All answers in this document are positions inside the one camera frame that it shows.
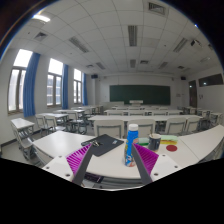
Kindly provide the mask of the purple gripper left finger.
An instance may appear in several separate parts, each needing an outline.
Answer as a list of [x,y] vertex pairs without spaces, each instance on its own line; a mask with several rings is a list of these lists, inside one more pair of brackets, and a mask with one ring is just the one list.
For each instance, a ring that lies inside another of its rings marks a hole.
[[73,172],[73,182],[80,186],[83,182],[86,169],[92,157],[92,145],[88,144],[66,156],[66,160]]

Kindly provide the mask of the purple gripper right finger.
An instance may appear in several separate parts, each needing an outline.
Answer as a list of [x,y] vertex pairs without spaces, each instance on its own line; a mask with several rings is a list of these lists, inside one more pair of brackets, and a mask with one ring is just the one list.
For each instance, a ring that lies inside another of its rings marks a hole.
[[159,155],[139,144],[132,144],[131,151],[142,183],[144,185],[151,183],[152,179],[150,174],[158,160]]

